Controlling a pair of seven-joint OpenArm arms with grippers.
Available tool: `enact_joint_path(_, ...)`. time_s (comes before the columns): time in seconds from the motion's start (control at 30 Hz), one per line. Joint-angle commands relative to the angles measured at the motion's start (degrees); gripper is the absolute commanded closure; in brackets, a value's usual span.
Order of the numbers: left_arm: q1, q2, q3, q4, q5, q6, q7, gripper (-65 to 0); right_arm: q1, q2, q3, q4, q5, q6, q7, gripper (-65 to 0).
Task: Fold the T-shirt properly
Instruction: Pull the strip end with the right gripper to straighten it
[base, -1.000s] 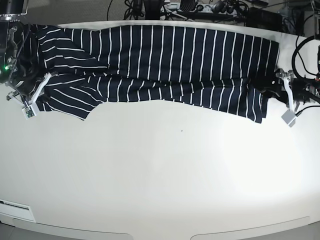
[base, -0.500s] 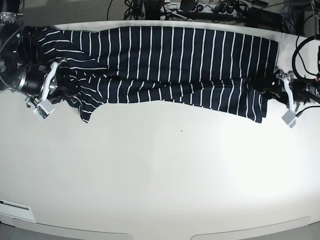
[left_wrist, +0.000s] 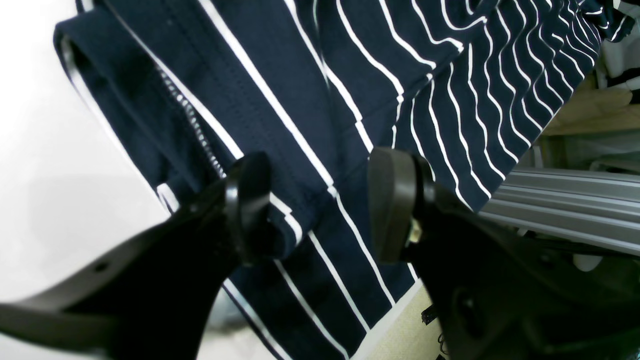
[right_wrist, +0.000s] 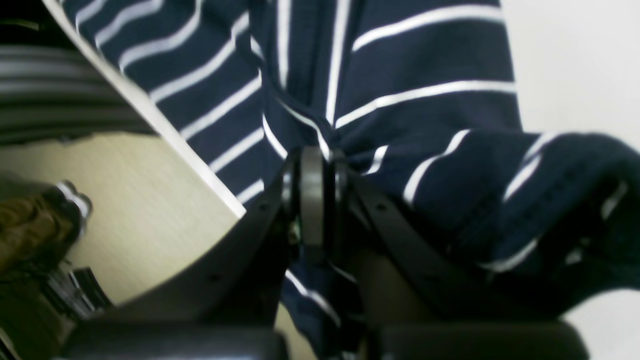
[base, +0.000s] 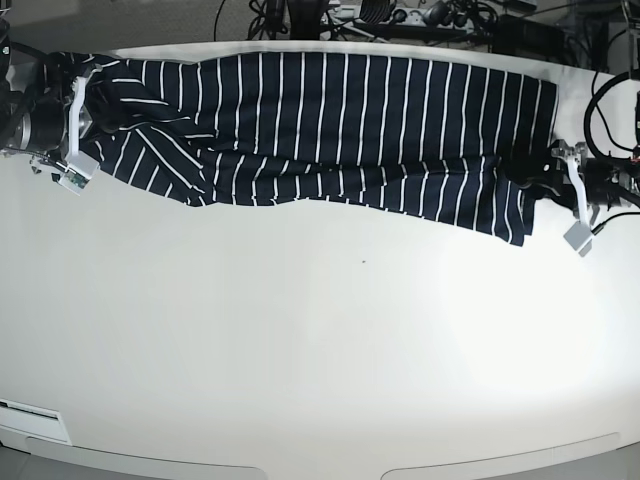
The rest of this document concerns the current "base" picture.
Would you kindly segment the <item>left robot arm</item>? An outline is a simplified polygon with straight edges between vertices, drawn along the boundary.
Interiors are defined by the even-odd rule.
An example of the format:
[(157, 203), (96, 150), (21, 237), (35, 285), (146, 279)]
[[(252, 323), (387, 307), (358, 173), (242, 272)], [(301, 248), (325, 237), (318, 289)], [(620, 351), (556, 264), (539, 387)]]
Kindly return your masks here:
[(558, 119), (547, 141), (517, 142), (504, 170), (534, 198), (582, 214), (639, 204), (639, 4), (566, 1), (556, 25), (500, 22), (507, 53), (557, 68)]

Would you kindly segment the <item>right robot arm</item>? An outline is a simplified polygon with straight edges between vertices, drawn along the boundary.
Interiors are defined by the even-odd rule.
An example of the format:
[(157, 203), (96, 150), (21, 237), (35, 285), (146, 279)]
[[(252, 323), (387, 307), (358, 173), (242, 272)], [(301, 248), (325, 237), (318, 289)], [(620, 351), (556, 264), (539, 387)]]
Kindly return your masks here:
[(93, 57), (75, 64), (10, 39), (1, 21), (1, 154), (27, 155), (37, 170), (69, 169), (91, 128), (88, 86), (102, 70)]

